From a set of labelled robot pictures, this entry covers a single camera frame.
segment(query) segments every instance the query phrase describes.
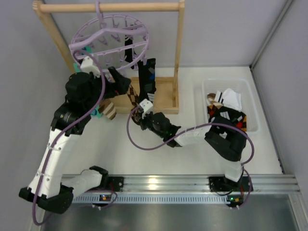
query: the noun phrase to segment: wooden frame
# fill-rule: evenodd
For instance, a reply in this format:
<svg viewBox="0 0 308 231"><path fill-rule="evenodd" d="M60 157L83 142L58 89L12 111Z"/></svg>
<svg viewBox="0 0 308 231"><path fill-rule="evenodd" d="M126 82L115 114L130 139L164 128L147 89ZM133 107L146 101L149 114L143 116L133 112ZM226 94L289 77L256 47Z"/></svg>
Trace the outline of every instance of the wooden frame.
<svg viewBox="0 0 308 231"><path fill-rule="evenodd" d="M50 13L85 13L96 12L95 4L44 4L39 0L33 2L33 10L48 31L55 45L64 58L68 68L74 71L71 52L57 28ZM156 78L156 89L154 110L166 114L179 113L179 90L178 75L180 65L181 42L183 34L183 19L185 0L179 2L153 2L153 3L106 3L100 4L101 12L179 12L178 32L176 41L176 53L173 77ZM132 84L136 91L139 91L138 78L132 78ZM126 95L112 99L118 113L129 113L131 103Z"/></svg>

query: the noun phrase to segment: plastic bin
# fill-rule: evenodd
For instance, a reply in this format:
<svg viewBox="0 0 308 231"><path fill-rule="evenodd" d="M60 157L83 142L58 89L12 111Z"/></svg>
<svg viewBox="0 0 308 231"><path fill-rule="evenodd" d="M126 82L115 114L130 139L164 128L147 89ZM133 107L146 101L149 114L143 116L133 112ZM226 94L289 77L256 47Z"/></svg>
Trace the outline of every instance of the plastic bin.
<svg viewBox="0 0 308 231"><path fill-rule="evenodd" d="M253 99L253 94L249 83L243 79L208 79L202 84L202 93L203 93L203 105L204 105L204 114L205 122L208 123L208 114L207 114L207 100L206 97L209 93L216 93L218 90L223 92L227 88L231 88L236 93L241 94L241 103L242 103L242 112L247 115L247 133L258 132L259 118L257 117L256 104Z"/></svg>

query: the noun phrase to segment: gray wall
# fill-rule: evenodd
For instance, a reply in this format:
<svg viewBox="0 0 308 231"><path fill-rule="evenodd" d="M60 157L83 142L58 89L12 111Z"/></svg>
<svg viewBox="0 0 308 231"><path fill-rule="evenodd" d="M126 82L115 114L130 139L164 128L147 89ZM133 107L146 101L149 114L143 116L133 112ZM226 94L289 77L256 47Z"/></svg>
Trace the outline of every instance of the gray wall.
<svg viewBox="0 0 308 231"><path fill-rule="evenodd" d="M18 193L41 162L69 70L33 12L32 0L2 2L0 29L0 230L24 231L31 204Z"/></svg>
<svg viewBox="0 0 308 231"><path fill-rule="evenodd" d="M117 0L116 2L153 2ZM73 3L76 0L46 0ZM95 2L81 0L78 2ZM280 12L285 0L186 0L181 65L249 65ZM148 57L158 66L173 66L177 13L129 13L150 32ZM67 42L94 13L54 14Z"/></svg>
<svg viewBox="0 0 308 231"><path fill-rule="evenodd" d="M296 0L255 69L269 124L287 172L308 205L308 1Z"/></svg>

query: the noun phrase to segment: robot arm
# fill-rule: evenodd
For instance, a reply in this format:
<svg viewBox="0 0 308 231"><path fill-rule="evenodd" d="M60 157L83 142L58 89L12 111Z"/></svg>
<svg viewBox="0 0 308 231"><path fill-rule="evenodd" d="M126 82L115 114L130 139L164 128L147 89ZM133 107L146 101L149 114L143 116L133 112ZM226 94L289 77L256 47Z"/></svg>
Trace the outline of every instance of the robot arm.
<svg viewBox="0 0 308 231"><path fill-rule="evenodd" d="M79 141L86 124L91 120L90 115L68 130L59 138L56 145L51 147L56 136L88 112L101 94L102 81L100 78L102 77L92 59L86 57L80 69L84 72L72 74L65 85L67 92L65 102L54 113L47 148L41 164L29 186L22 188L19 192L21 198L33 202L39 179L43 176L36 203L47 211L59 214L65 212L72 200L80 194L98 186L105 188L108 179L108 171L94 166L82 172L80 176L61 182L71 151ZM115 82L110 83L105 79L106 87L103 98L126 94L131 80L120 75L114 67L108 70ZM42 173L49 151L51 155Z"/></svg>
<svg viewBox="0 0 308 231"><path fill-rule="evenodd" d="M207 126L185 131L170 123L163 113L153 113L153 105L149 100L140 103L137 113L142 130L149 129L167 142L170 147L182 147L190 144L209 143L221 156L220 165L224 170L225 183L232 189L238 187L243 176L241 166L242 151L246 146L246 138L239 132L221 126ZM213 124L235 127L231 121L216 117Z"/></svg>

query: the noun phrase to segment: black cable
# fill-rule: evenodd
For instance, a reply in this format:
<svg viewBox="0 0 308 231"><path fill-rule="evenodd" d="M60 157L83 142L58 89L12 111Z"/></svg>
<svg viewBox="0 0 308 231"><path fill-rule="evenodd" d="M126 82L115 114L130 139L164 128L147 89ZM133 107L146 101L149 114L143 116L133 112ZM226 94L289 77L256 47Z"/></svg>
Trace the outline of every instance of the black cable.
<svg viewBox="0 0 308 231"><path fill-rule="evenodd" d="M219 196L227 196L227 195L231 194L231 193L233 192L233 190L231 190L230 192L227 192L227 193L225 193L225 194L220 194L220 193L218 193L218 192L216 192L216 191L213 191L213 192L215 192L215 193L218 194Z"/></svg>

